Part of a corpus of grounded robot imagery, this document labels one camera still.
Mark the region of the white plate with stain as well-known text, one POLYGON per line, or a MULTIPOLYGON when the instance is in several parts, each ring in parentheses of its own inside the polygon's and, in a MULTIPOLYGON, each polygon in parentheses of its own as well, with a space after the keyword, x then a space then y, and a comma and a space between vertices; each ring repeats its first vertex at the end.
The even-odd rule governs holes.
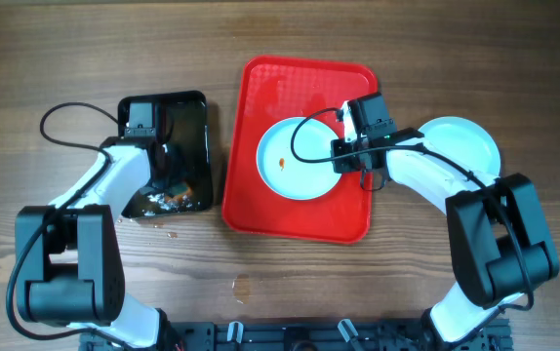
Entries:
POLYGON ((338 136, 324 123, 310 120, 292 138, 302 120, 293 117, 274 124, 261 137, 256 153, 257 170, 265 185, 283 198, 298 201, 327 194, 341 178, 330 161, 303 161, 331 157, 331 142, 338 136))

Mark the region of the orange green sponge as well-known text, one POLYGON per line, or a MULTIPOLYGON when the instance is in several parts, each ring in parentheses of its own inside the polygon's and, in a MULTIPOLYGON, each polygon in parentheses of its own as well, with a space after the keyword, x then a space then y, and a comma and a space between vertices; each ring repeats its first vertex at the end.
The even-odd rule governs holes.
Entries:
POLYGON ((164 202, 168 204, 178 204, 187 201, 193 195, 193 190, 186 182, 178 183, 164 192, 164 202))

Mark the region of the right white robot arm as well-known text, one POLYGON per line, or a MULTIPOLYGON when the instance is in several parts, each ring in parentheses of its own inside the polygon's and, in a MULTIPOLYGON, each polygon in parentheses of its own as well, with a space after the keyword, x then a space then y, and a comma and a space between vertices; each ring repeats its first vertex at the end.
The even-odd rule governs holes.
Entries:
POLYGON ((380 171, 416 191, 447 219, 456 281, 424 311, 419 344, 451 350, 507 310, 529 311, 559 259, 533 183, 500 175, 500 154, 481 127, 437 119, 419 129, 332 141, 342 172, 380 171))

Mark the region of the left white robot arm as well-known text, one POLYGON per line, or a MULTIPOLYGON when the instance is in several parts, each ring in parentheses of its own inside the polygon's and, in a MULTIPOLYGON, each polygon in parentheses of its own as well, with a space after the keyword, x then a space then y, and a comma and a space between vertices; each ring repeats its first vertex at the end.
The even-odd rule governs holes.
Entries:
POLYGON ((16 219, 16 263, 6 291, 12 328, 59 327, 60 338, 92 334, 124 350, 180 350, 166 314, 125 291, 115 221, 165 167, 154 136, 116 137, 97 147, 93 167, 56 204, 27 206, 16 219))

